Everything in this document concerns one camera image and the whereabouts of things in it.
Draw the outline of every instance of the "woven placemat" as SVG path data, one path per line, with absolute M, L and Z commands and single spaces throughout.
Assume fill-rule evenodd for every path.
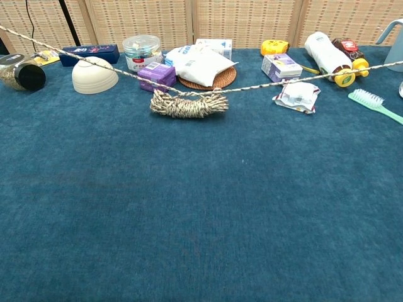
M 225 69 L 223 72 L 220 74 L 217 74 L 215 76 L 213 86 L 210 87 L 205 87 L 193 82 L 189 82 L 185 79 L 182 79 L 181 77 L 179 78 L 179 82 L 182 83 L 182 85 L 192 88 L 192 89 L 198 89 L 198 90 L 214 90 L 214 88 L 224 88 L 227 87 L 229 84 L 235 81 L 235 78 L 237 77 L 237 71 L 235 70 L 234 67 L 230 67 L 228 69 Z

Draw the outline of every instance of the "rope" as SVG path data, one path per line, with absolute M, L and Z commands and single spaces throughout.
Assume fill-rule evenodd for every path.
M 214 112 L 224 112 L 228 109 L 228 100 L 226 99 L 225 96 L 223 96 L 224 93 L 248 91 L 251 89 L 266 88 L 266 87 L 271 87 L 271 86 L 282 86 L 285 84 L 291 84 L 291 83 L 297 83 L 297 82 L 307 82 L 307 81 L 313 81 L 313 80 L 317 80 L 317 79 L 341 76 L 343 74 L 354 74 L 356 72 L 364 71 L 364 70 L 373 70 L 373 69 L 379 69 L 382 67 L 391 67 L 391 66 L 403 64 L 403 61 L 397 61 L 397 62 L 388 63 L 388 64 L 374 65 L 374 66 L 363 68 L 360 70 L 353 69 L 350 71 L 347 70 L 347 71 L 335 72 L 335 73 L 331 73 L 331 74 L 321 74 L 321 75 L 316 75 L 313 77 L 304 77 L 302 79 L 294 79 L 294 80 L 288 80 L 288 81 L 283 81 L 283 82 L 273 82 L 273 83 L 260 84 L 260 85 L 255 85 L 255 86 L 247 86 L 247 87 L 241 87 L 241 88 L 235 88 L 235 89 L 226 89 L 226 90 L 214 89 L 213 91 L 207 91 L 207 92 L 196 92 L 196 91 L 183 92 L 183 91 L 180 91 L 173 87 L 169 87 L 164 84 L 160 84 L 160 83 L 150 81 L 148 79 L 144 79 L 142 77 L 131 74 L 129 72 L 125 72 L 123 70 L 116 69 L 114 67 L 103 66 L 103 65 L 91 62 L 90 60 L 88 60 L 84 57 L 81 57 L 74 53 L 65 52 L 64 50 L 61 50 L 59 48 L 53 47 L 46 43 L 39 42 L 33 38 L 22 35 L 21 33 L 17 33 L 16 31 L 10 30 L 9 28 L 3 27 L 1 25 L 0 25 L 0 29 L 7 31 L 13 35 L 19 36 L 20 38 L 23 38 L 25 40 L 29 40 L 38 45 L 55 50 L 56 52 L 62 53 L 64 55 L 68 55 L 70 57 L 76 58 L 78 60 L 83 60 L 83 61 L 93 64 L 95 66 L 102 67 L 102 68 L 105 68 L 108 70 L 112 70 L 114 72 L 123 74 L 125 76 L 132 77 L 139 81 L 143 81 L 143 82 L 152 84 L 153 86 L 163 87 L 167 90 L 175 92 L 177 94 L 177 96 L 171 96 L 168 93 L 164 93 L 164 92 L 161 92 L 160 90 L 155 89 L 153 98 L 151 99 L 151 103 L 150 103 L 150 109 L 153 112 L 159 113 L 160 115 L 172 116 L 174 118 L 203 118 Z M 191 101 L 188 99 L 181 98 L 183 96 L 198 96 L 199 99 L 195 100 L 195 101 Z
M 225 96 L 214 94 L 208 98 L 196 101 L 172 97 L 160 90 L 154 90 L 150 109 L 160 115 L 173 118 L 204 118 L 215 112 L 224 112 L 228 109 L 228 100 Z

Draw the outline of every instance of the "woven panel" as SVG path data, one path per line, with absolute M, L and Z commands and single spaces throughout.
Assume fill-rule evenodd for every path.
M 65 5 L 81 45 L 97 44 L 85 0 L 65 0 Z
M 30 15 L 35 26 L 34 38 L 56 47 L 75 45 L 69 26 L 58 1 L 28 1 Z M 32 25 L 28 19 L 25 0 L 0 1 L 0 24 L 19 33 L 31 36 Z M 6 33 L 9 51 L 31 54 L 32 42 Z M 37 50 L 45 49 L 37 45 Z
M 87 0 L 98 43 L 116 43 L 130 36 L 148 34 L 161 39 L 169 50 L 193 42 L 188 0 Z
M 291 42 L 298 0 L 196 0 L 196 38 L 232 39 L 234 48 L 256 48 L 267 39 Z
M 348 37 L 359 45 L 374 45 L 391 21 L 403 17 L 403 0 L 306 0 L 306 3 L 297 33 L 296 45 L 301 47 L 315 31 L 322 31 L 331 39 Z M 397 30 L 382 45 L 393 44 Z

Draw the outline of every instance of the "white packet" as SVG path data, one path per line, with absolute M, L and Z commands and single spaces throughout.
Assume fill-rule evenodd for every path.
M 195 49 L 174 61 L 178 76 L 205 87 L 213 86 L 215 76 L 235 64 L 209 48 Z
M 194 52 L 196 48 L 194 45 L 185 45 L 183 47 L 176 47 L 168 52 L 165 56 L 165 64 L 168 66 L 177 66 L 179 64 L 183 64 L 183 61 L 186 60 L 187 55 L 191 52 Z
M 272 100 L 279 106 L 311 114 L 316 112 L 315 102 L 320 92 L 311 83 L 297 82 L 284 85 L 281 93 Z

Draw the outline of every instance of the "navy blue box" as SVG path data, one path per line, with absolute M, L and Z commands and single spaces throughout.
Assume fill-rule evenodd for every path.
M 64 47 L 63 50 L 79 55 L 80 57 L 99 57 L 110 64 L 115 64 L 120 56 L 118 45 L 116 44 Z M 78 59 L 62 53 L 59 54 L 59 58 L 64 67 L 74 66 L 78 62 Z

